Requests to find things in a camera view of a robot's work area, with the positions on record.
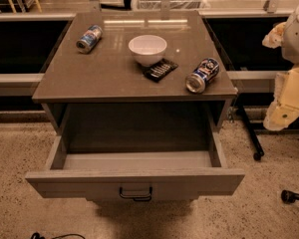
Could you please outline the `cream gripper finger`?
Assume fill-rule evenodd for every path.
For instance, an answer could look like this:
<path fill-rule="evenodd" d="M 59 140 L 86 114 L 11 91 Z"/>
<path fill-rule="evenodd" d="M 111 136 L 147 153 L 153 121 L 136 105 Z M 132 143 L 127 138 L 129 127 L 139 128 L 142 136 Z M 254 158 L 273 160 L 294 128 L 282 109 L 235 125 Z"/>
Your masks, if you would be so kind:
<path fill-rule="evenodd" d="M 299 113 L 296 110 L 272 102 L 267 109 L 263 125 L 268 130 L 279 131 L 287 128 L 298 118 Z"/>
<path fill-rule="evenodd" d="M 285 25 L 285 22 L 276 24 L 273 29 L 264 37 L 262 40 L 262 45 L 272 49 L 280 47 L 283 40 Z"/>

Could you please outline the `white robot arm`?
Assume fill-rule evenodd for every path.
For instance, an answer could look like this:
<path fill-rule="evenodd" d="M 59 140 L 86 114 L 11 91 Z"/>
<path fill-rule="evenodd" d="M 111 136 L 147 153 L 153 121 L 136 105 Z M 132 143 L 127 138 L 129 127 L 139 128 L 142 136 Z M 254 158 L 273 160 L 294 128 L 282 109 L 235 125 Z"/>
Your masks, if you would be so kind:
<path fill-rule="evenodd" d="M 282 57 L 293 67 L 275 78 L 274 101 L 270 104 L 263 125 L 279 131 L 299 118 L 299 5 L 286 22 L 277 24 L 262 40 L 268 48 L 281 48 Z"/>

